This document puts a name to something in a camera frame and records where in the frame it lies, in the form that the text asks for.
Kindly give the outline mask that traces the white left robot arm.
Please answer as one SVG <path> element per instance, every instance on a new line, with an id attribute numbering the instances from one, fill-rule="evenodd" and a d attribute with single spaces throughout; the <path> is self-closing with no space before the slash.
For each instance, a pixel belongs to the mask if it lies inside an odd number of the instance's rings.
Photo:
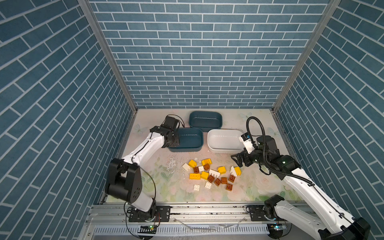
<path id="1" fill-rule="evenodd" d="M 105 193 L 123 200 L 144 213 L 154 214 L 156 200 L 143 193 L 141 165 L 161 148 L 180 145 L 178 124 L 162 124 L 150 129 L 146 139 L 122 159 L 113 159 L 107 170 Z"/>

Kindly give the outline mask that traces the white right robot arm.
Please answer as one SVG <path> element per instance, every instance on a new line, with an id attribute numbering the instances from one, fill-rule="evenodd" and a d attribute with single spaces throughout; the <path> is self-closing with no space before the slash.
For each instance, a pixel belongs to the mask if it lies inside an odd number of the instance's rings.
<path id="1" fill-rule="evenodd" d="M 255 143 L 252 136 L 243 134 L 237 141 L 244 150 L 231 158 L 241 167 L 252 163 L 265 166 L 270 173 L 289 185 L 316 213 L 312 216 L 290 204 L 283 197 L 274 195 L 265 201 L 265 218 L 286 220 L 316 240 L 366 240 L 371 226 L 362 217 L 355 218 L 340 207 L 308 176 L 291 156 L 280 155 L 278 149 L 269 150 L 269 136 L 261 136 Z"/>

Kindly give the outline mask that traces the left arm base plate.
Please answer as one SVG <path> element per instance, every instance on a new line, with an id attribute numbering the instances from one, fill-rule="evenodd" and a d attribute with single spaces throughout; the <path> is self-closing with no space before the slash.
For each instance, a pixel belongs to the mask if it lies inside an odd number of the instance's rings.
<path id="1" fill-rule="evenodd" d="M 143 212 L 135 208 L 130 208 L 127 212 L 129 222 L 144 223 L 144 222 L 169 222 L 171 214 L 171 206 L 156 206 L 148 212 Z"/>

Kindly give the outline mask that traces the yellow hollow lego brick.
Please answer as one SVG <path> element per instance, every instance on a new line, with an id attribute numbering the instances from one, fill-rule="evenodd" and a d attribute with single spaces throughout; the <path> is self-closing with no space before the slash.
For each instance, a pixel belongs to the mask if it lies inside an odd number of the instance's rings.
<path id="1" fill-rule="evenodd" d="M 202 160 L 202 165 L 204 166 L 206 164 L 211 165 L 212 164 L 212 160 L 211 159 Z"/>

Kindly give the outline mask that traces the long yellow lego brick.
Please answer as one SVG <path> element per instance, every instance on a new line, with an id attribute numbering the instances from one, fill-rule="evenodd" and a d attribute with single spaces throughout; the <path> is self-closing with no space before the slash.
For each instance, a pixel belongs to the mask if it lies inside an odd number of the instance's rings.
<path id="1" fill-rule="evenodd" d="M 201 179 L 201 175 L 200 174 L 190 174 L 189 175 L 189 179 L 190 180 L 200 180 Z"/>

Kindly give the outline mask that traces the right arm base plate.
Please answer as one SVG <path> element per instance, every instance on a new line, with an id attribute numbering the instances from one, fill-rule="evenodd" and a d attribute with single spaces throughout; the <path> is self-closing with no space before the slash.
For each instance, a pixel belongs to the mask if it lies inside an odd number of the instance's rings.
<path id="1" fill-rule="evenodd" d="M 262 205 L 249 205 L 246 207 L 247 213 L 250 215 L 252 222 L 268 221 L 266 217 L 265 206 Z"/>

